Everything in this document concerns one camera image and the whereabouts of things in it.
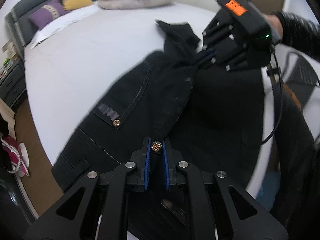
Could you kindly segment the person's right hand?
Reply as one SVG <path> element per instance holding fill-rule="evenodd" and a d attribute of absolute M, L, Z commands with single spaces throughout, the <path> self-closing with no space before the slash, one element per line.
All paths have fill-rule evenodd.
<path fill-rule="evenodd" d="M 276 15 L 263 14 L 263 17 L 269 26 L 269 31 L 265 38 L 269 39 L 274 46 L 280 44 L 283 38 L 283 27 L 280 19 Z"/>

